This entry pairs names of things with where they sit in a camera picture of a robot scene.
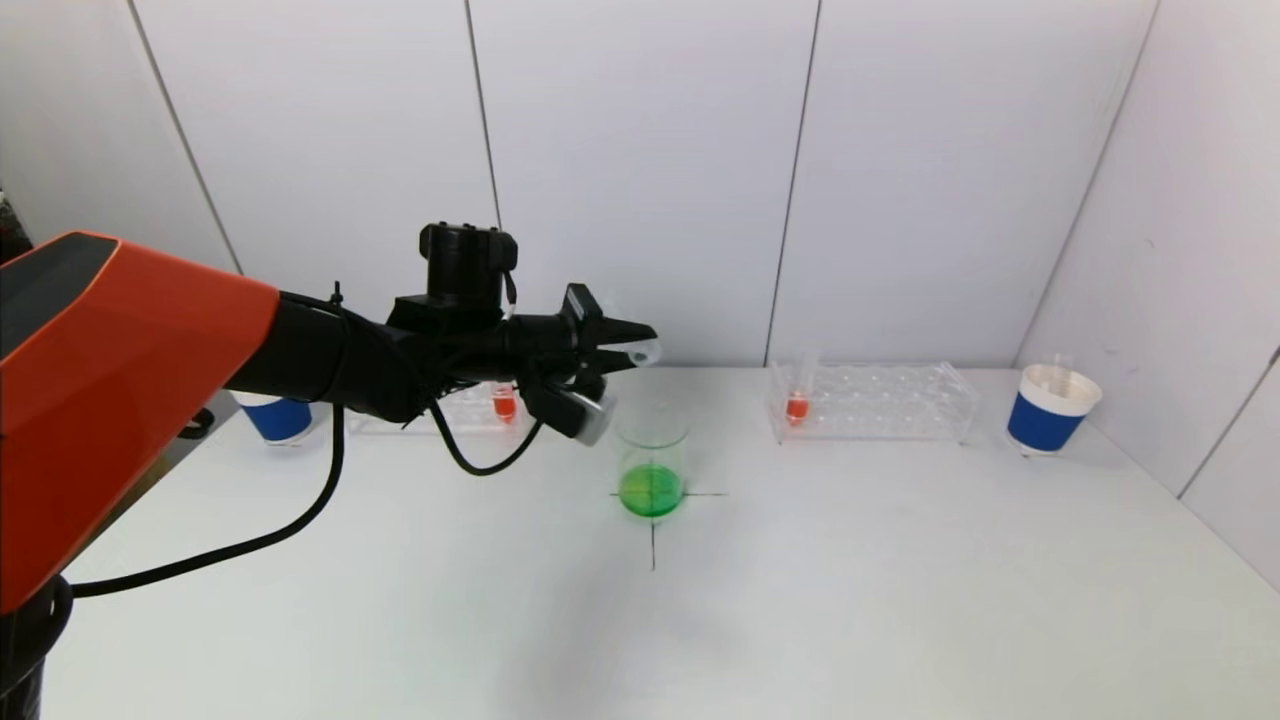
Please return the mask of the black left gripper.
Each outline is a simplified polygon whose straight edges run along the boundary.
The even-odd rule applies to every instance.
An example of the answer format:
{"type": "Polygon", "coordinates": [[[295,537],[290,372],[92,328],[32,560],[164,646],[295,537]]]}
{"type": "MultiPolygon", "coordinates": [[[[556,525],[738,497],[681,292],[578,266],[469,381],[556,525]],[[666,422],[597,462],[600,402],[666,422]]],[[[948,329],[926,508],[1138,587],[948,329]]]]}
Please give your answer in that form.
{"type": "Polygon", "coordinates": [[[503,329],[503,373],[520,382],[567,383],[582,370],[605,375],[637,368],[626,351],[599,347],[657,341],[646,324],[603,316],[584,283],[566,286],[554,314],[515,314],[503,329]]]}

